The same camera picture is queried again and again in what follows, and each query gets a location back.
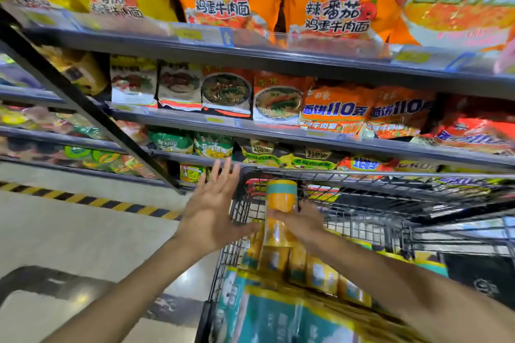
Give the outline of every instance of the forearm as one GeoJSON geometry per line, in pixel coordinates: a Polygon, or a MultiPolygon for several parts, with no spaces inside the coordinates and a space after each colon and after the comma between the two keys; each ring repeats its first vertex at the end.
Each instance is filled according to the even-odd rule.
{"type": "Polygon", "coordinates": [[[118,343],[151,303],[202,255],[195,245],[172,237],[140,267],[42,343],[118,343]]]}
{"type": "Polygon", "coordinates": [[[482,294],[331,233],[309,249],[434,343],[509,341],[514,313],[482,294]]]}

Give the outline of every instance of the hazard stripe floor tape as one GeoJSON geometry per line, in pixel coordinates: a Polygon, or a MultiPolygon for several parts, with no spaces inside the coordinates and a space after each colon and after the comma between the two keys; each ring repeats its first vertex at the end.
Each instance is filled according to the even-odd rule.
{"type": "Polygon", "coordinates": [[[142,214],[150,217],[167,218],[180,220],[181,212],[156,208],[154,206],[141,205],[139,203],[120,202],[107,198],[96,198],[85,194],[74,194],[67,191],[44,189],[42,187],[26,186],[16,182],[4,182],[0,180],[0,190],[12,193],[32,195],[68,203],[78,203],[81,205],[93,206],[97,208],[112,209],[119,212],[142,214]]]}

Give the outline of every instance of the person's left arm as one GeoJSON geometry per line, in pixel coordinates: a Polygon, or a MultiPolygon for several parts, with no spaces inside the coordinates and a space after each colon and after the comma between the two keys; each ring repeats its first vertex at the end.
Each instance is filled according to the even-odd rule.
{"type": "Polygon", "coordinates": [[[230,172],[227,159],[220,177],[220,161],[205,173],[183,212],[176,233],[140,267],[112,290],[68,320],[42,343],[119,343],[152,302],[171,282],[203,256],[247,236],[258,224],[235,226],[229,217],[240,167],[230,172]]]}

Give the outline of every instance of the shopping cart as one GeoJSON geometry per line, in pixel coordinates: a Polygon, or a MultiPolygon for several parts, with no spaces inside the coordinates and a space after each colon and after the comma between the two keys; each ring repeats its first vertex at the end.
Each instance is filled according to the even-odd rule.
{"type": "MultiPolygon", "coordinates": [[[[269,179],[296,181],[299,199],[317,203],[328,228],[373,248],[515,261],[515,175],[247,169],[232,203],[235,223],[265,219],[269,179]]],[[[245,241],[220,252],[197,341],[207,341],[226,267],[241,262],[245,241]]]]}

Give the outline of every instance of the hand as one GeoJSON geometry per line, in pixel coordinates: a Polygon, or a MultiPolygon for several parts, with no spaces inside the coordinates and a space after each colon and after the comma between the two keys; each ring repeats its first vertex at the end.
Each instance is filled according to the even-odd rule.
{"type": "Polygon", "coordinates": [[[315,253],[318,236],[328,233],[325,230],[323,215],[318,211],[317,204],[313,202],[302,200],[299,202],[299,207],[300,211],[293,214],[275,209],[269,209],[266,214],[268,217],[282,221],[308,251],[315,253]]]}
{"type": "Polygon", "coordinates": [[[231,222],[229,208],[240,180],[240,166],[236,164],[232,173],[230,169],[231,159],[228,158],[225,160],[222,173],[218,176],[220,160],[216,160],[209,181],[205,181],[205,172],[201,175],[177,228],[175,237],[188,242],[199,251],[200,257],[260,228],[259,223],[237,226],[231,222]]]}

